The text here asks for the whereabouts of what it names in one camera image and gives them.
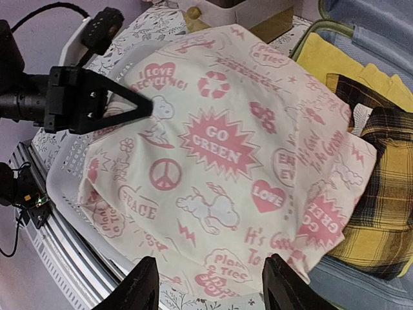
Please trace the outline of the drawer cabinet with dark top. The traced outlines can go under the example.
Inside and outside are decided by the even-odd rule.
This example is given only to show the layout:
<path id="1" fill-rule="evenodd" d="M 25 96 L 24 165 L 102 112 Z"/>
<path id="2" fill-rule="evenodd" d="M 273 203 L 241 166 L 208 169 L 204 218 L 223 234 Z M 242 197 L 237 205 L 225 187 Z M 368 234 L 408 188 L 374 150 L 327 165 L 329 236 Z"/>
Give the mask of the drawer cabinet with dark top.
<path id="1" fill-rule="evenodd" d="M 238 24 L 266 43 L 292 29 L 294 3 L 291 0 L 177 2 L 190 32 Z"/>

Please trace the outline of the green hard-shell suitcase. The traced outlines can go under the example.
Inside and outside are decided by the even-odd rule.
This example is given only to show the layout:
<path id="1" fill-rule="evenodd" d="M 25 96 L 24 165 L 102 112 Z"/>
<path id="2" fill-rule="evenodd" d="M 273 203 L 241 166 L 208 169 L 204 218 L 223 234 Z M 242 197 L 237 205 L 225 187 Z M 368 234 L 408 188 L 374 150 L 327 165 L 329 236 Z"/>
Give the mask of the green hard-shell suitcase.
<path id="1" fill-rule="evenodd" d="M 292 59 L 297 61 L 309 34 L 316 33 L 358 63 L 398 74 L 412 93 L 411 1 L 320 1 L 318 9 L 319 20 L 291 51 Z M 361 190 L 356 205 L 377 162 L 377 150 L 360 136 L 371 113 L 368 107 L 350 108 L 351 140 L 346 146 L 353 166 L 339 163 L 334 169 L 348 188 Z M 310 277 L 311 288 L 340 309 L 412 308 L 412 264 L 402 277 L 384 280 L 327 254 Z"/>

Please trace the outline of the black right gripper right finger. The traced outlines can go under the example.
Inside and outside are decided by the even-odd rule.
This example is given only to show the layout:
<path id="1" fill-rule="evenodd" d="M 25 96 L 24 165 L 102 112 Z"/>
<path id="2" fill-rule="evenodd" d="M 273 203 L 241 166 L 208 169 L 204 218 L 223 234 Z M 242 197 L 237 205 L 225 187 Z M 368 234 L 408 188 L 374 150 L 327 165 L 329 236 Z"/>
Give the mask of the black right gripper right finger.
<path id="1" fill-rule="evenodd" d="M 334 310 L 313 291 L 278 254 L 266 258 L 263 272 L 266 310 Z"/>

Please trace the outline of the white pink printed cloth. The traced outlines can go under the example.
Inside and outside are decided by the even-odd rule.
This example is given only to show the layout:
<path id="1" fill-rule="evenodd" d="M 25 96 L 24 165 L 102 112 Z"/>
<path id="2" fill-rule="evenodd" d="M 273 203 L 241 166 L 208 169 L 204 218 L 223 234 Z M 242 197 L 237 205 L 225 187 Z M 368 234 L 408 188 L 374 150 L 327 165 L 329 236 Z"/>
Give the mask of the white pink printed cloth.
<path id="1" fill-rule="evenodd" d="M 139 62 L 126 86 L 150 98 L 149 118 L 100 130 L 79 204 L 118 233 L 119 215 L 170 234 L 174 207 L 196 240 L 165 250 L 160 274 L 187 274 L 197 296 L 262 288 L 279 254 L 304 280 L 344 236 L 360 189 L 334 175 L 353 166 L 350 107 L 287 56 L 239 25 L 210 28 Z M 137 263 L 137 239 L 111 246 Z"/>

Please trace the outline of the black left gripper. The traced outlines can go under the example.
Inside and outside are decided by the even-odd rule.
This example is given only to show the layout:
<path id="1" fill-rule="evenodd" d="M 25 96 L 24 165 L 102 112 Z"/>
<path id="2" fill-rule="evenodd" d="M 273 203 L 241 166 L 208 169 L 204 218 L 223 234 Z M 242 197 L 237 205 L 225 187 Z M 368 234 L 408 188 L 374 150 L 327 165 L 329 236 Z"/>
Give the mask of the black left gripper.
<path id="1" fill-rule="evenodd" d="M 102 56 L 125 20 L 106 7 L 81 33 L 81 44 Z M 86 134 L 152 115 L 151 99 L 83 67 L 52 67 L 30 75 L 12 29 L 1 20 L 1 117 L 31 121 L 46 132 Z"/>

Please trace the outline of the yellow plaid garment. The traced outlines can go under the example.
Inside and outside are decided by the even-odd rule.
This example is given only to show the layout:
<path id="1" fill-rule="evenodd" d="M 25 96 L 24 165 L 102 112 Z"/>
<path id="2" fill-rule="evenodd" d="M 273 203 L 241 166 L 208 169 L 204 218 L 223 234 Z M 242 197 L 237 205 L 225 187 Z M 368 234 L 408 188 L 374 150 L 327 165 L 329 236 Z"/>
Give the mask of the yellow plaid garment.
<path id="1" fill-rule="evenodd" d="M 361 138 L 377 150 L 367 187 L 329 256 L 384 280 L 412 264 L 412 100 L 397 103 L 371 86 L 327 74 L 327 87 L 347 103 L 372 109 Z"/>

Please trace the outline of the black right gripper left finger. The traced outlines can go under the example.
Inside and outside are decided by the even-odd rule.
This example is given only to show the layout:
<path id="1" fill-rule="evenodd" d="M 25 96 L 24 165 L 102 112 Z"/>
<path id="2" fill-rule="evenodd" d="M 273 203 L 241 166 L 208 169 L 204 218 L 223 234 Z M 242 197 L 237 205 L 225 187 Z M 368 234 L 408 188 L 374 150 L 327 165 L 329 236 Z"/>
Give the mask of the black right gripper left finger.
<path id="1" fill-rule="evenodd" d="M 144 257 L 126 278 L 92 310 L 159 309 L 159 273 L 156 259 Z"/>

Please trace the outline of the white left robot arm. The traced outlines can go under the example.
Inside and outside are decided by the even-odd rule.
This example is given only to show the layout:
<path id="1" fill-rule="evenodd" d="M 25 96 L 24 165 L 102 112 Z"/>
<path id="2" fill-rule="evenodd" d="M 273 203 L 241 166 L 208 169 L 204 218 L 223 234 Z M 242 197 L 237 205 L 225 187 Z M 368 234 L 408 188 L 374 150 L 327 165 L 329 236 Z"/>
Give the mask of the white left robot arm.
<path id="1" fill-rule="evenodd" d="M 50 1 L 1 1 L 1 19 L 14 26 L 30 12 L 50 4 Z M 105 7 L 121 11 L 124 25 L 129 25 L 150 6 L 142 1 L 73 1 L 91 16 Z M 59 61 L 61 49 L 82 21 L 80 14 L 67 8 L 54 8 L 43 12 L 16 30 L 14 37 L 29 74 L 48 73 Z"/>

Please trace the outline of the plain yellow garment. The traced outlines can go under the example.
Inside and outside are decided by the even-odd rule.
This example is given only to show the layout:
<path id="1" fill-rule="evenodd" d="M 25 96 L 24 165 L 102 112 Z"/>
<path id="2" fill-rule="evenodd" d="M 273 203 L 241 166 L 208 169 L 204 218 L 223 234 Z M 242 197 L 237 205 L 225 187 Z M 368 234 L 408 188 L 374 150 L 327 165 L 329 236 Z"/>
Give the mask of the plain yellow garment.
<path id="1" fill-rule="evenodd" d="M 362 65 L 316 33 L 309 34 L 297 59 L 323 84 L 328 74 L 341 74 L 376 91 L 406 112 L 412 112 L 412 93 L 398 74 L 391 76 L 372 63 Z"/>

